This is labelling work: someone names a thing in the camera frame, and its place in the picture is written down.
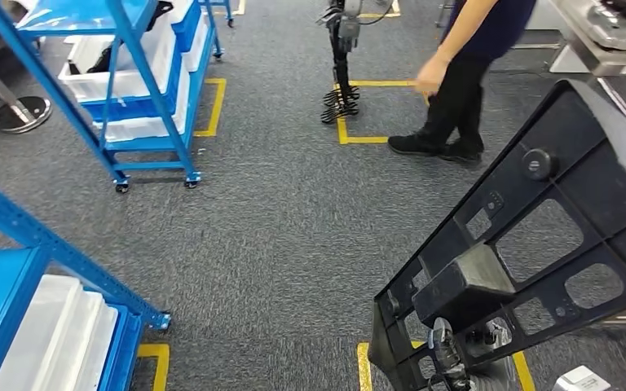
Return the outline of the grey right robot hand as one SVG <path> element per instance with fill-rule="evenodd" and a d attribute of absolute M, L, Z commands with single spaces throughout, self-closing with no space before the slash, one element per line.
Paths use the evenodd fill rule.
<path fill-rule="evenodd" d="M 472 354 L 489 353 L 511 341 L 509 331 L 491 321 L 473 330 L 466 340 Z M 501 358 L 476 368 L 467 368 L 451 324 L 437 318 L 430 329 L 427 345 L 435 373 L 428 379 L 428 390 L 516 390 L 518 376 L 512 358 Z"/>

